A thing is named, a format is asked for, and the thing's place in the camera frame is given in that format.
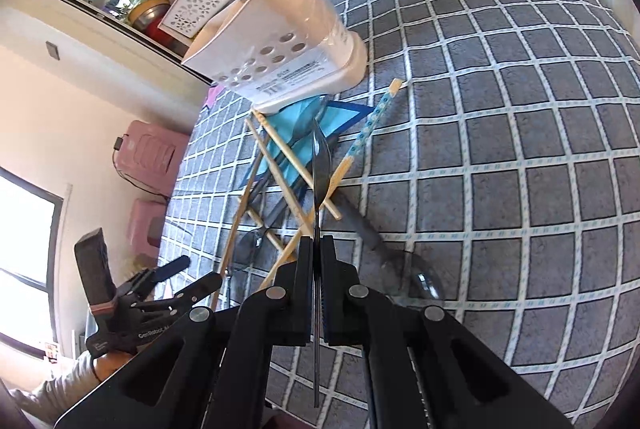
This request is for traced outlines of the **person's left hand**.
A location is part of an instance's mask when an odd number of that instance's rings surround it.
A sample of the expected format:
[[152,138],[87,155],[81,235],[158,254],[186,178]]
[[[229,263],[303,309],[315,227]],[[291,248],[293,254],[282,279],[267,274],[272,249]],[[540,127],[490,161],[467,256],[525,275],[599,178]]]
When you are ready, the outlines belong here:
[[111,377],[116,371],[125,366],[132,359],[132,355],[122,351],[110,351],[92,360],[92,368],[96,379],[100,383]]

